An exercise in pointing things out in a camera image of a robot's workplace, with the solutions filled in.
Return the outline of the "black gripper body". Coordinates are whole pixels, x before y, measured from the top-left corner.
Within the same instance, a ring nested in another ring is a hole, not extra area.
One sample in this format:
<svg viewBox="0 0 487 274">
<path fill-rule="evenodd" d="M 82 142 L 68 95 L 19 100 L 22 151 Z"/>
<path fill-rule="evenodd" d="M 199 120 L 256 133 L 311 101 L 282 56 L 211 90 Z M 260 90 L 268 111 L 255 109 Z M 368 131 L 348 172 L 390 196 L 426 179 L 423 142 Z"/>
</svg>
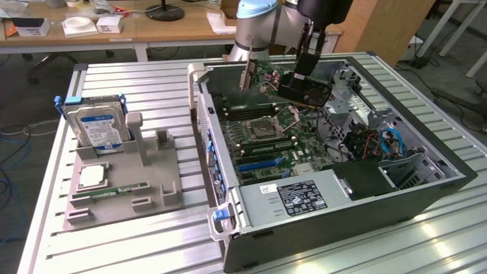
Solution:
<svg viewBox="0 0 487 274">
<path fill-rule="evenodd" d="M 303 0 L 298 1 L 298 11 L 307 17 L 315 30 L 324 30 L 331 24 L 344 22 L 352 0 Z"/>
</svg>

